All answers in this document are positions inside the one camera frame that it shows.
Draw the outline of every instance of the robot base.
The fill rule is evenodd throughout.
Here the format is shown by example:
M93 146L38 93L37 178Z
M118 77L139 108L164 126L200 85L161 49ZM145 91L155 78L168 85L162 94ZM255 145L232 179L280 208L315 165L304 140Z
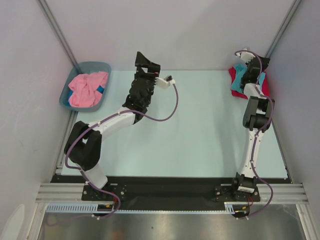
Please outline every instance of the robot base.
M248 202L251 197L254 202L260 202L259 190L256 187L253 193L234 190L232 186L214 187L215 200L217 202Z

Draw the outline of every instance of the white connector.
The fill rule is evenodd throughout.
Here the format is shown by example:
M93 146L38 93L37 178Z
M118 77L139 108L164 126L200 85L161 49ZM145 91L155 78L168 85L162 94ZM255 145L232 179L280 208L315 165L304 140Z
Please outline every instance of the white connector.
M171 75L166 76L164 79L160 77L155 78L155 85L162 89L167 89L171 85L175 84L176 81L171 77Z
M241 60L244 61L245 63L249 63L253 58L255 58L255 55L246 51L238 52L236 53L236 56L241 58Z

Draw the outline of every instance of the light blue table surface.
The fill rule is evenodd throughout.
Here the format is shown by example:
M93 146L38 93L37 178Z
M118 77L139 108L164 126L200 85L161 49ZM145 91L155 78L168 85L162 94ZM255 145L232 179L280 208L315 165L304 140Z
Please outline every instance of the light blue table surface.
M76 121L101 120L125 102L135 71L112 71L106 98L96 112L79 112ZM163 70L172 75L179 93L175 115L166 122L143 118L108 137L99 164L107 176L235 177L242 161L242 125L248 100L233 97L228 71ZM173 87L155 87L147 114L158 119L171 114L176 103ZM257 173L286 178L287 172L271 126L258 154ZM62 169L62 175L79 175Z

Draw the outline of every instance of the gray wall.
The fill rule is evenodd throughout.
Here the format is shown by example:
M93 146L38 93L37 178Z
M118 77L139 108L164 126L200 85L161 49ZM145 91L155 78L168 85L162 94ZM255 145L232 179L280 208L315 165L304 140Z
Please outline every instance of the gray wall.
M275 123L295 182L320 225L320 1L306 0L271 57Z
M19 205L25 224L48 181L69 112L58 99L71 69L35 0L0 3L0 233Z
M47 0L76 59L134 70L221 70L244 46L264 55L293 0Z

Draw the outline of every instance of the teal cloth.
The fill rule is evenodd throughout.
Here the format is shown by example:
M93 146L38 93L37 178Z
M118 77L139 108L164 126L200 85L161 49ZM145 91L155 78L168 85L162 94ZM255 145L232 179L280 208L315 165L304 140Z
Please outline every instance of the teal cloth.
M236 64L233 67L235 69L235 79L231 85L231 90L234 90L234 91L237 91L238 93L243 94L244 91L240 88L240 84L241 84L241 79L243 75L247 71L247 66L243 64ZM262 84L264 83L265 77L266 77L266 74L262 72L259 78L260 89L262 89Z

